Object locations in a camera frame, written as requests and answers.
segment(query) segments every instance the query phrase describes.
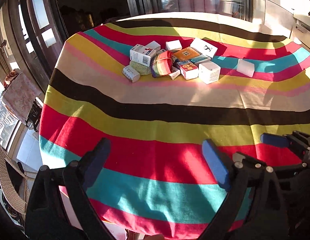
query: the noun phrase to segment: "orange box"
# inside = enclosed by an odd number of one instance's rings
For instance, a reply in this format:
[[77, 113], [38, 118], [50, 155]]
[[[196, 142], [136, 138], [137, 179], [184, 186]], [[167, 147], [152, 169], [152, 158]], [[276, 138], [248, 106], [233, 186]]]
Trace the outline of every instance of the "orange box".
[[175, 52], [173, 55], [175, 57], [177, 57], [180, 61], [184, 61], [184, 60], [188, 60], [188, 59], [197, 57], [200, 54], [196, 50], [194, 50], [193, 48], [187, 47], [187, 48], [182, 49], [178, 52]]

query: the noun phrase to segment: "teal stripe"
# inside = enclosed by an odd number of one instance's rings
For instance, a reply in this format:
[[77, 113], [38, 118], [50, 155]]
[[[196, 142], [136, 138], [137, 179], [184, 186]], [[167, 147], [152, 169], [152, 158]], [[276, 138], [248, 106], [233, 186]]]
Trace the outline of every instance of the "teal stripe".
[[[43, 163], [50, 168], [64, 167], [80, 157], [39, 137]], [[246, 196], [236, 220], [245, 218], [250, 206]], [[209, 223], [226, 197], [218, 185], [163, 182], [103, 169], [88, 197], [127, 213], [173, 223]]]
[[[107, 39], [93, 29], [86, 31], [85, 34], [91, 36], [92, 38], [95, 38], [98, 41], [101, 41], [105, 45], [129, 57], [129, 50], [132, 48], [132, 46]], [[296, 52], [288, 56], [284, 56], [270, 61], [255, 59], [246, 59], [246, 61], [251, 62], [255, 65], [256, 72], [278, 73], [285, 70], [286, 68], [295, 66], [303, 62], [309, 56], [310, 53], [306, 49], [299, 48]], [[237, 58], [222, 56], [215, 56], [212, 61], [218, 64], [221, 68], [227, 69], [236, 69], [238, 63]]]

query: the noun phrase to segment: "wicker chair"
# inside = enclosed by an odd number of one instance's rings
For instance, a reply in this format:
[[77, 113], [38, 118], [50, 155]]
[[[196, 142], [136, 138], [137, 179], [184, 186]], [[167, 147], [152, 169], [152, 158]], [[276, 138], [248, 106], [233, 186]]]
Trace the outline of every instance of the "wicker chair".
[[[22, 197], [16, 192], [11, 179], [9, 177], [6, 162], [9, 163], [22, 177], [23, 177], [23, 192]], [[27, 174], [36, 174], [34, 172], [25, 172], [24, 174], [18, 167], [14, 160], [11, 160], [5, 150], [0, 145], [0, 186], [2, 192], [13, 209], [19, 212], [21, 215], [26, 215], [27, 204], [29, 200], [29, 188], [27, 180], [35, 181], [34, 178], [27, 176]]]

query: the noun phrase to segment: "blue gripper pad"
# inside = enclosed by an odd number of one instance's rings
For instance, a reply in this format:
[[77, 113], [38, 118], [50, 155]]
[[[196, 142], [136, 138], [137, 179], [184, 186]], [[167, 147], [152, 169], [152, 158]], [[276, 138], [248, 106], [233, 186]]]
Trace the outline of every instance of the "blue gripper pad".
[[228, 192], [234, 177], [234, 162], [227, 154], [220, 152], [211, 139], [203, 141], [202, 152], [218, 185]]
[[263, 133], [260, 137], [262, 143], [269, 144], [279, 148], [289, 147], [290, 142], [285, 136]]

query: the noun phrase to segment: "pile of boxes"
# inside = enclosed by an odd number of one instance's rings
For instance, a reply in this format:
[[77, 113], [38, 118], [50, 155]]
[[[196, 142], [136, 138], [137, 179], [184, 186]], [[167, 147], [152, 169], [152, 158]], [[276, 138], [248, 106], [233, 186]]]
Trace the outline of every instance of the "pile of boxes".
[[[161, 49], [156, 41], [146, 46], [137, 44], [130, 50], [131, 61], [123, 74], [133, 83], [138, 81], [141, 75], [151, 74], [154, 57], [168, 50], [173, 53], [169, 58], [171, 73], [168, 74], [172, 80], [181, 74], [186, 80], [198, 77], [205, 84], [218, 81], [221, 67], [211, 61], [218, 48], [198, 38], [184, 49], [179, 40], [167, 41], [165, 49]], [[240, 59], [236, 70], [252, 77], [254, 64]]]

